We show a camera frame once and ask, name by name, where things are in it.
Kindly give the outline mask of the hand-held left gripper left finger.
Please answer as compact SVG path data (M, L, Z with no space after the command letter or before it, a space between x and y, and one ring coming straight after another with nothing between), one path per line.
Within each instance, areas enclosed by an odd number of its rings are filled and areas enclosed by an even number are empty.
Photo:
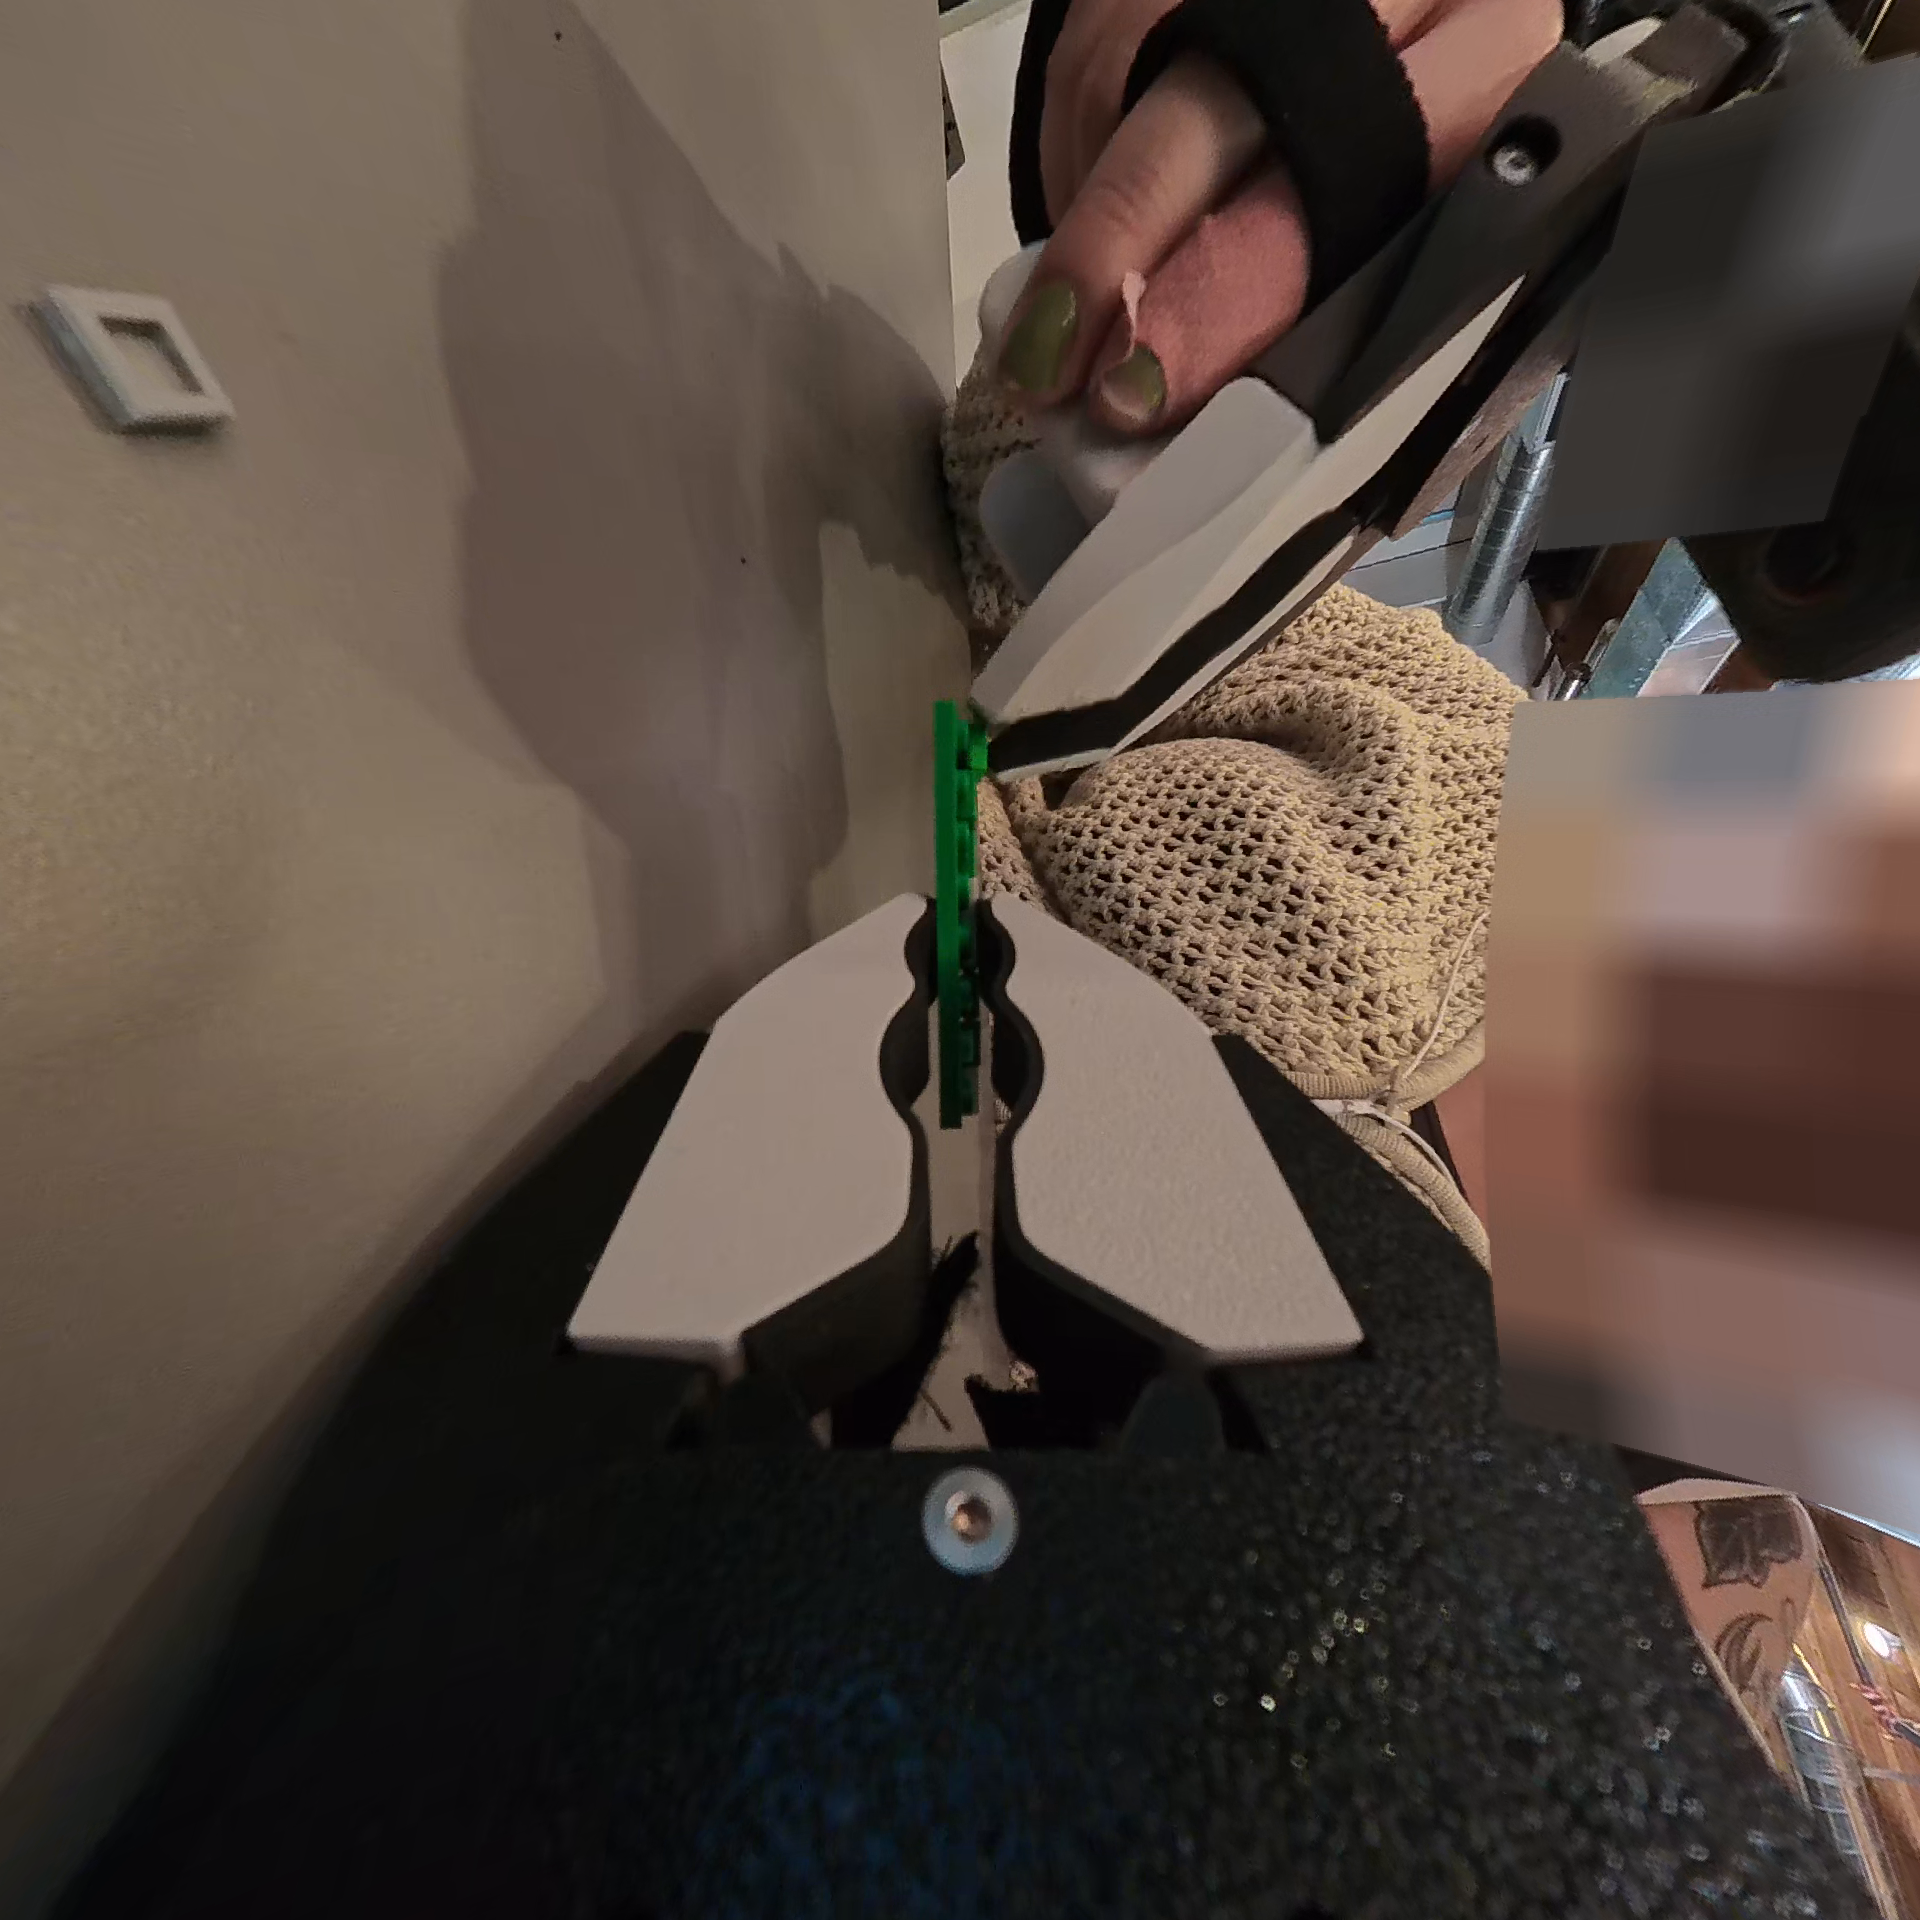
M929 901L898 895L718 1016L567 1323L720 1378L878 1378L930 1272Z

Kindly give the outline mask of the silver ceiling duct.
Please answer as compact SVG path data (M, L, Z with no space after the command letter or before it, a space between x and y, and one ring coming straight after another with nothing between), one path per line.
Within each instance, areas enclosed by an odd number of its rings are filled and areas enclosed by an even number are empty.
M1499 635L1538 541L1567 386L1565 370L1517 419L1481 493L1469 558L1443 613L1448 631L1472 648Z

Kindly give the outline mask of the white square frame piece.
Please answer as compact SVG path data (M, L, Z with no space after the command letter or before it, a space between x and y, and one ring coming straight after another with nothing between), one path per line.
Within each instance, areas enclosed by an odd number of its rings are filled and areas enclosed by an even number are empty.
M173 302L54 282L33 315L58 363L113 431L207 434L233 419L233 401Z

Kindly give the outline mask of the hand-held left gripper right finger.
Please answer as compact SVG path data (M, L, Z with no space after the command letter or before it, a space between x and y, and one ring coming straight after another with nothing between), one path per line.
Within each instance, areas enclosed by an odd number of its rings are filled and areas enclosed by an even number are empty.
M1026 901L995 901L984 930L1011 1254L1208 1368L1355 1352L1361 1321L1208 1026Z

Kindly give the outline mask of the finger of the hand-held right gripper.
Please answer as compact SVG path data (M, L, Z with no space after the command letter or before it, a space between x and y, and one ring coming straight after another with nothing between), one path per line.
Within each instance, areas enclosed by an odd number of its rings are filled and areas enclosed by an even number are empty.
M975 683L997 736L1145 683L1310 520L1347 505L1448 394L1520 294L1512 279L1334 441L1261 374L1229 384L1117 498Z
M1487 392L1472 392L1469 378L1461 377L1373 482L1362 483L1347 505L1313 519L1298 535L1282 541L1255 568L1254 577L1230 594L1224 608L1199 619L1170 646L1170 656L1149 670L1141 688L1089 711L1022 722L1008 736L992 730L995 771L1071 771L1152 736L1262 641L1279 637L1293 619L1310 609L1379 541L1425 517L1434 498L1445 496L1456 483L1454 478L1448 478L1448 470L1474 469L1538 392L1551 386L1551 377L1560 374L1567 361L1567 347L1537 350L1514 363ZM1130 472L1114 493L1110 510L1175 434L1155 446L1139 443L1121 450L1112 470L1126 465ZM1094 519L1051 566L1046 585L1030 597L1019 619L1106 512Z

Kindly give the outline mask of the green lego plate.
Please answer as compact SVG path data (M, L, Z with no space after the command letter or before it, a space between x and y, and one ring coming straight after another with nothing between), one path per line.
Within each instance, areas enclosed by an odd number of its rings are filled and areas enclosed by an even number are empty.
M933 978L937 995L939 1122L976 1112L982 1063L976 877L979 787L990 771L990 734L955 701L933 705Z

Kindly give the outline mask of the beige knit sweater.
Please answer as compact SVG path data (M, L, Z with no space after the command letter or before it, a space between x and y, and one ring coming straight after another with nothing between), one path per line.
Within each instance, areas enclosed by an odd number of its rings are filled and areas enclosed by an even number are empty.
M1334 585L1144 745L986 778L979 891L1046 910L1246 1040L1489 1263L1410 1117L1483 1057L1520 703L1437 613Z

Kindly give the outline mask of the person's right hand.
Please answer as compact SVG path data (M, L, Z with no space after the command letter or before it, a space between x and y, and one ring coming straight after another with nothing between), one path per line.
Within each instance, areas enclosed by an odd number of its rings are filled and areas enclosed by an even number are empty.
M1022 401L1167 431L1344 286L1562 43L1558 2L1033 3L1011 192Z

